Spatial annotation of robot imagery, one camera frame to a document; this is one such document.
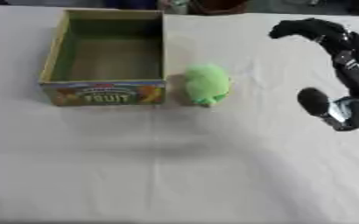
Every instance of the cardboard box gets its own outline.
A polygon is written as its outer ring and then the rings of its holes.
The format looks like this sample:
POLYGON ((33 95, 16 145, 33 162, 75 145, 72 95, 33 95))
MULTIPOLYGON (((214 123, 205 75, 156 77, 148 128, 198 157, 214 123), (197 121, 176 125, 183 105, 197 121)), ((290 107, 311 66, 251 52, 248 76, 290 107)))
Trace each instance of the cardboard box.
POLYGON ((164 100, 163 13, 66 10, 39 85, 58 106, 164 100))

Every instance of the box label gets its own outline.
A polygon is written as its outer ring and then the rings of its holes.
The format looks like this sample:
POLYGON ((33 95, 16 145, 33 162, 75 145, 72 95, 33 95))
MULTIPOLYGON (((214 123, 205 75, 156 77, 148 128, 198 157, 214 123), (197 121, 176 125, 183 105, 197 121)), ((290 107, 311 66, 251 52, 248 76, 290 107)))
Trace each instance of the box label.
POLYGON ((128 105, 155 104, 163 100, 164 85, 90 84, 62 85, 46 91, 54 104, 59 106, 80 105, 128 105))

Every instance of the plush ball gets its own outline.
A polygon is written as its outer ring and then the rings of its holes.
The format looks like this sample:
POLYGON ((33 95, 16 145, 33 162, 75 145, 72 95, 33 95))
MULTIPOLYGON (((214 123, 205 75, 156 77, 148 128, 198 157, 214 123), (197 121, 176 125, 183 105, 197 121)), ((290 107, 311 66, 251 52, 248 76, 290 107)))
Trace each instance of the plush ball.
POLYGON ((219 66, 209 64, 187 69, 187 93, 192 102, 201 106, 213 106, 229 93, 230 80, 219 66))

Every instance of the table surface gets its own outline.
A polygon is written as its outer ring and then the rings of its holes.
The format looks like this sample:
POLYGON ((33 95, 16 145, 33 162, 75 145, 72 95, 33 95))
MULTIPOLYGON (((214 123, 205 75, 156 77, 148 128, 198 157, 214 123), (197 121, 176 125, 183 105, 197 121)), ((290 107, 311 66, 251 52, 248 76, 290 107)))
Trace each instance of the table surface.
MULTIPOLYGON (((214 108, 57 108, 37 76, 60 15, 0 6, 0 220, 359 222, 359 131, 296 102, 304 87, 345 89, 317 45, 267 37, 305 16, 165 18, 170 75, 228 70, 214 108)), ((359 32, 359 17, 321 18, 359 32)))

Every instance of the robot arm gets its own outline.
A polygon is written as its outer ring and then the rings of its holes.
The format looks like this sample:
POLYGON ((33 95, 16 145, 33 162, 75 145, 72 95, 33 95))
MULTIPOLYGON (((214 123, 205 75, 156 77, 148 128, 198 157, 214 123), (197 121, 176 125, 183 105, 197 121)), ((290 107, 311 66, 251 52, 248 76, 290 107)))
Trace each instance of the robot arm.
POLYGON ((322 118, 335 130, 359 129, 359 34, 315 18, 282 21, 270 33, 273 39, 292 35, 320 44, 331 56, 337 78, 349 92, 349 96, 330 102, 321 91, 306 88, 299 93, 299 103, 310 115, 322 118))

